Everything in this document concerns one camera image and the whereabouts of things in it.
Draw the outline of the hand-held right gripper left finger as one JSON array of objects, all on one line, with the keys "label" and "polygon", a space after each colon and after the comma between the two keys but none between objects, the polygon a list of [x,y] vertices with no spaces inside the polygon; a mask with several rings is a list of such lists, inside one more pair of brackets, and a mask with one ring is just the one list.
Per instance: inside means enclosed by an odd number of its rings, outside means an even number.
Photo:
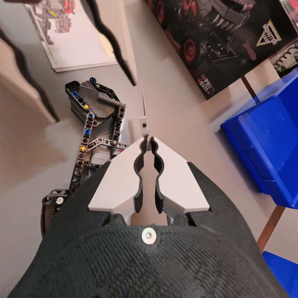
[{"label": "hand-held right gripper left finger", "polygon": [[91,211],[121,214],[130,225],[132,214],[139,213],[143,203],[143,182],[147,137],[140,138],[108,165],[88,208]]}]

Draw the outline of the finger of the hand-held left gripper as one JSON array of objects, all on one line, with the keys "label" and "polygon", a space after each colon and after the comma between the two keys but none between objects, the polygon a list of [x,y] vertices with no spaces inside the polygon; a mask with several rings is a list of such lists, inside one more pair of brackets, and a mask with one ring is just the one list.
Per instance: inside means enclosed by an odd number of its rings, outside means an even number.
[{"label": "finger of the hand-held left gripper", "polygon": [[130,83],[136,86],[136,63],[124,1],[86,0],[85,11],[98,32],[108,39],[119,66]]},{"label": "finger of the hand-held left gripper", "polygon": [[1,108],[19,104],[51,124],[59,122],[45,91],[32,77],[24,53],[0,30]]}]

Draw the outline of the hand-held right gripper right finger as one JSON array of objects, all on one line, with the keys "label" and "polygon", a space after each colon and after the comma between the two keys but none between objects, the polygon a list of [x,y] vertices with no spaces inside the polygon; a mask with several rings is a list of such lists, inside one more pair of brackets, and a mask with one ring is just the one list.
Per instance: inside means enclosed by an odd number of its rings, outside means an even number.
[{"label": "hand-held right gripper right finger", "polygon": [[178,215],[204,212],[210,209],[187,160],[156,137],[151,137],[154,168],[158,172],[155,183],[155,205],[166,214],[171,225]]}]

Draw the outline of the toy brick truck chassis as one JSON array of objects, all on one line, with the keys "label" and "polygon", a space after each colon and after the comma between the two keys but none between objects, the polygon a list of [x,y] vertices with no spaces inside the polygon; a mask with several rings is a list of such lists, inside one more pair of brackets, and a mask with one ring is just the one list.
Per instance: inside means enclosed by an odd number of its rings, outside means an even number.
[{"label": "toy brick truck chassis", "polygon": [[67,189],[53,189],[42,199],[42,237],[69,196],[107,161],[129,145],[121,141],[122,123],[126,105],[115,92],[100,84],[94,77],[79,83],[65,84],[71,111],[84,124],[82,137]]}]

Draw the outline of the grey toy panel red print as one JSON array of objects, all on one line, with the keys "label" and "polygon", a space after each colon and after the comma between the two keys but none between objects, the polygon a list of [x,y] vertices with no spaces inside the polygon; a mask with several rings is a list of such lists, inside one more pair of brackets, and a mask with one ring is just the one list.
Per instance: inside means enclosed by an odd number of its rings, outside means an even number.
[{"label": "grey toy panel red print", "polygon": [[144,111],[144,116],[140,117],[141,133],[142,133],[142,136],[147,139],[146,151],[151,151],[150,128],[148,123],[147,107],[146,107],[146,100],[145,100],[144,87],[143,87],[142,81],[141,81],[141,88],[142,88],[142,100],[143,100],[143,111]]}]

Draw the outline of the building instruction booklet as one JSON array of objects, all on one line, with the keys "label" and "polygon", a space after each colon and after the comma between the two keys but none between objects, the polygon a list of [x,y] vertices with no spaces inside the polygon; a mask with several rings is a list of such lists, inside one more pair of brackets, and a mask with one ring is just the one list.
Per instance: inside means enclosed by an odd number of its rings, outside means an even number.
[{"label": "building instruction booklet", "polygon": [[117,64],[110,42],[80,0],[43,0],[25,7],[56,72]]}]

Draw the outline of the dark toy truck box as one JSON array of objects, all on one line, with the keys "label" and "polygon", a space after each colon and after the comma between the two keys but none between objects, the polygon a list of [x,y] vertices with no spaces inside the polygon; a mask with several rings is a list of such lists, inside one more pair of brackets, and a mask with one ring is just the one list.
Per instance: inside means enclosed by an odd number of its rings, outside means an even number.
[{"label": "dark toy truck box", "polygon": [[297,37],[276,0],[145,2],[207,100]]}]

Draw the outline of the blue plastic bin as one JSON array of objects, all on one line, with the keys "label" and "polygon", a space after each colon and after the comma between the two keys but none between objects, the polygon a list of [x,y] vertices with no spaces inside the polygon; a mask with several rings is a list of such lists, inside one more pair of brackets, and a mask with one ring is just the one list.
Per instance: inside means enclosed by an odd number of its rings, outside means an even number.
[{"label": "blue plastic bin", "polygon": [[298,208],[297,68],[266,87],[221,124],[264,194]]},{"label": "blue plastic bin", "polygon": [[298,297],[298,264],[264,251],[263,258],[291,298]]}]

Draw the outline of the brown tape strip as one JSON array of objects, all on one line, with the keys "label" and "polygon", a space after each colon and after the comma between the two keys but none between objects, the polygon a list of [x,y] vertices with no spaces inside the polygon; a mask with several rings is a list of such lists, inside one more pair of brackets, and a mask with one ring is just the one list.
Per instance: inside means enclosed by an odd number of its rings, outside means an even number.
[{"label": "brown tape strip", "polygon": [[[256,93],[253,90],[253,88],[251,87],[251,85],[249,84],[248,80],[246,79],[245,76],[241,77],[242,82],[244,83],[246,89],[248,90],[249,94],[251,95],[252,99],[254,99],[256,97]],[[273,213],[271,214],[269,220],[267,221],[262,233],[260,234],[257,244],[259,247],[259,250],[261,252],[264,252],[265,247],[267,245],[267,243],[270,240],[271,235],[273,234],[281,216],[283,215],[285,211],[285,207],[281,207],[281,206],[276,206]]]}]

